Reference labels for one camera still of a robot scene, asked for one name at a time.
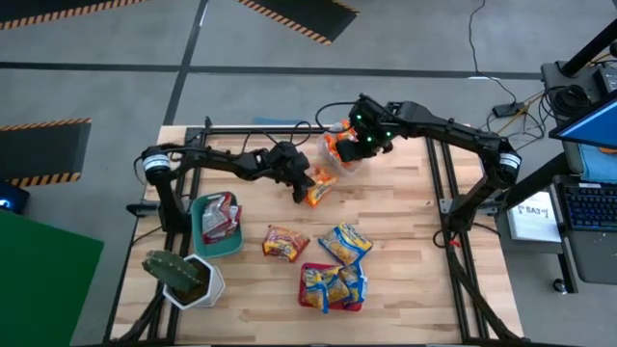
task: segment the green board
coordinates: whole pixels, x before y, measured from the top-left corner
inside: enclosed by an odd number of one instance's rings
[[[103,243],[1,210],[0,236],[0,346],[68,347]]]

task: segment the keyboard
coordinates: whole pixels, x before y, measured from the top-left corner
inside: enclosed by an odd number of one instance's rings
[[[617,185],[566,184],[560,189],[572,229],[617,231]]]

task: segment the wooden table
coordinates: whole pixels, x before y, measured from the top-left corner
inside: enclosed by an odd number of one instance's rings
[[[164,126],[158,142],[181,144],[185,128]],[[239,152],[244,137],[210,135],[207,143]],[[271,146],[264,136],[253,135],[248,148]],[[321,162],[314,141],[302,145],[301,151],[311,164]],[[452,157],[460,190],[465,193],[482,175],[478,158],[456,147],[452,148]],[[221,269],[227,289],[215,307],[180,313],[176,343],[460,342],[445,254],[431,241],[440,228],[431,177],[424,139],[396,139],[394,151],[371,158],[356,176],[342,178],[316,209],[293,203],[291,188],[269,179],[247,182],[230,173],[203,170],[200,195],[231,191],[244,206],[244,247],[239,254],[208,259]],[[146,198],[157,199],[152,187],[147,188]],[[363,310],[323,314],[300,307],[300,267],[304,262],[335,264],[317,238],[341,221],[353,224],[374,242],[362,261],[368,276]],[[477,221],[494,226],[490,218]],[[310,237],[310,244],[296,263],[262,254],[261,241],[270,224]],[[137,225],[135,237],[157,226],[158,218],[145,218]],[[480,290],[510,330],[522,335],[497,235],[475,227],[469,236]],[[164,238],[163,232],[157,232],[133,247],[112,337],[125,333],[151,299],[156,280],[142,269],[141,261],[147,251],[162,249]],[[166,305],[164,323],[169,312]],[[466,307],[469,323],[474,326],[469,298]],[[477,335],[474,327],[472,334]]]

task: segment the white flower pot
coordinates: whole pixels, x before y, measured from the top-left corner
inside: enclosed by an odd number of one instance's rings
[[[205,260],[201,259],[201,257],[196,254],[191,254],[184,258],[184,260],[190,259],[196,259],[205,267],[210,269],[210,282],[208,284],[207,293],[205,293],[204,296],[188,305],[184,305],[179,302],[178,299],[175,297],[174,292],[168,285],[165,285],[165,287],[163,287],[163,295],[167,298],[167,300],[171,301],[180,309],[187,309],[191,307],[213,307],[214,304],[216,304],[216,301],[219,300],[219,298],[223,294],[223,291],[225,290],[225,282],[223,281],[221,271],[218,267],[208,264]]]

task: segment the cactus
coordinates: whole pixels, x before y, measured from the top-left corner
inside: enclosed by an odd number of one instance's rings
[[[169,251],[150,251],[142,262],[144,270],[173,289],[188,293],[203,284],[198,270],[179,255]]]

